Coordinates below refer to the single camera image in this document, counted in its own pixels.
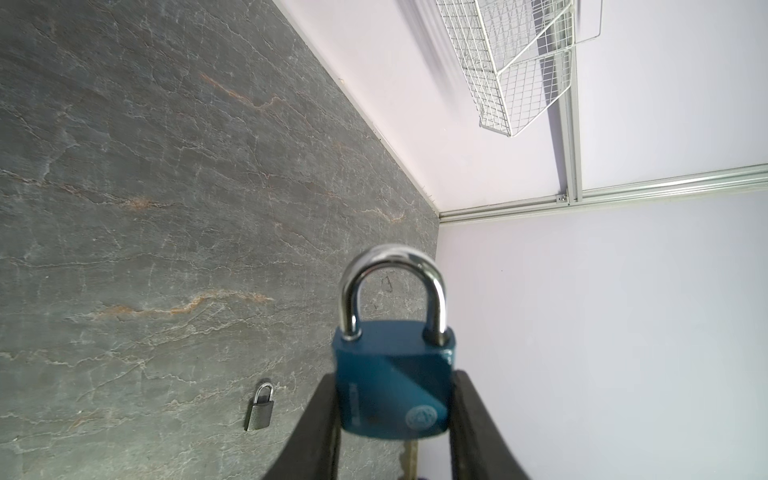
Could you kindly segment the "grey padlock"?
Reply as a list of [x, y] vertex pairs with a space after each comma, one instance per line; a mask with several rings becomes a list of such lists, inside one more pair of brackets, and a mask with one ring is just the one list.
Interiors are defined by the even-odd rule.
[[274, 408], [274, 385], [269, 380], [261, 381], [254, 392], [246, 412], [245, 431], [256, 431], [268, 428], [271, 423]]

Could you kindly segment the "key for blue padlock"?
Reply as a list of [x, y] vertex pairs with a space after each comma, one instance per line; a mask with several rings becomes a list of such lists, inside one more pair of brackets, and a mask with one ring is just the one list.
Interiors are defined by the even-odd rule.
[[402, 480], [418, 479], [418, 441], [408, 440], [404, 442], [404, 450], [400, 457]]

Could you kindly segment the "blue padlock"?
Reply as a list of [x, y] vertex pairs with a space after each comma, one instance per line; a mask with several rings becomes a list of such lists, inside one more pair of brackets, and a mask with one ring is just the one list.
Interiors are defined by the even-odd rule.
[[[412, 273], [426, 292], [426, 317], [364, 321], [363, 281], [380, 269]], [[447, 322], [446, 288], [434, 261], [399, 244], [359, 254], [340, 283], [340, 322], [332, 349], [344, 430], [382, 440], [418, 440], [449, 426], [456, 339]]]

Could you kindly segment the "aluminium frame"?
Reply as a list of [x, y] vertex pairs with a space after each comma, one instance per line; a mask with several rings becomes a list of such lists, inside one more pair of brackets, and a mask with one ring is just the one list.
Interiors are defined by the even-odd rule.
[[449, 210], [443, 224], [764, 188], [767, 55], [582, 52], [566, 194]]

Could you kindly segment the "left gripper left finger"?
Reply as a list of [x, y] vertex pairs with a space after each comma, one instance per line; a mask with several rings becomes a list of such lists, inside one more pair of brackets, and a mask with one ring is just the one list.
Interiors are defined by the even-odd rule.
[[326, 374], [263, 479], [337, 479], [340, 423], [335, 375]]

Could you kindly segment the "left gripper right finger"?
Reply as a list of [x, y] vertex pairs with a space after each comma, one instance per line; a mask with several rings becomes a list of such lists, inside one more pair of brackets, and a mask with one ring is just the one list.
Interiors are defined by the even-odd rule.
[[452, 387], [449, 413], [452, 478], [529, 480], [469, 375], [455, 370]]

